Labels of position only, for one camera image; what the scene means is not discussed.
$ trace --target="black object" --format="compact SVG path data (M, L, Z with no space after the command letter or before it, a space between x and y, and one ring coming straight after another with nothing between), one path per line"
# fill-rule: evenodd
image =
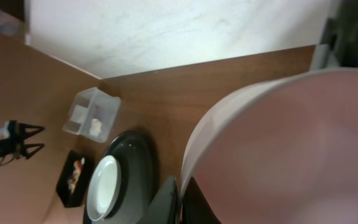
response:
M74 192L71 193L68 188L67 180L73 175L74 162L77 160L85 159L85 162L81 169L81 174L78 178L78 182L75 186ZM66 208L79 207L81 206L86 188L92 176L94 162L89 157L70 151L68 153L66 163L63 166L62 173L60 174L59 181L56 186L56 192L62 200Z
M194 177L190 179L183 198L182 220L186 224L221 223L209 207Z
M24 140L40 133L45 130L42 126L36 126L31 124L18 123L15 120L8 121L4 127L6 138L0 140L0 166L6 165L12 162L14 159L20 159L24 156L26 159L30 159L35 153L40 151L45 145L38 144L24 144ZM3 164L5 157L12 154L12 159Z
M330 67L358 68L358 0L332 2L311 70Z
M0 10L24 22L24 0L0 0Z
M177 205L178 189L175 177L170 176L155 195L147 213L139 222L137 222L137 224L174 224Z

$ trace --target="black tray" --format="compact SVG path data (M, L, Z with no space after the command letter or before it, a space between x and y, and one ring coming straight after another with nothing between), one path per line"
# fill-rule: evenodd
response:
M74 162L82 158L85 158L85 163L82 167L75 190L71 194L70 190L68 189L67 180L73 174ZM66 163L63 166L62 173L60 174L60 178L56 186L56 192L66 208L81 206L86 188L88 187L90 178L92 176L93 167L94 162L88 156L82 155L75 151L70 151L68 153Z

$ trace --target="clear plastic box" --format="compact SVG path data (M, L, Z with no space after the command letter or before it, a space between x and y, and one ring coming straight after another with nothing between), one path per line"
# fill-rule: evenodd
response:
M63 130L105 142L120 104L119 97L110 96L96 87L81 91L75 96Z

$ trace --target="wooden table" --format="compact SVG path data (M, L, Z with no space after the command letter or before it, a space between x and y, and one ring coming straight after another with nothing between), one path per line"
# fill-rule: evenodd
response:
M76 150L100 159L119 133L140 128L157 147L160 183L180 181L187 141L210 107L244 86L308 71L314 47L186 65L102 81L100 89L122 99L110 138L104 144L80 137Z

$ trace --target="black plate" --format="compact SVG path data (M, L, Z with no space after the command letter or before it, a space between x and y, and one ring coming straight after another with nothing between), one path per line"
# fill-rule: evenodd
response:
M111 213L92 222L86 207L83 223L137 223L147 211L157 188L157 166L150 138L140 131L126 131L114 139L103 154L112 155L121 167L121 188Z

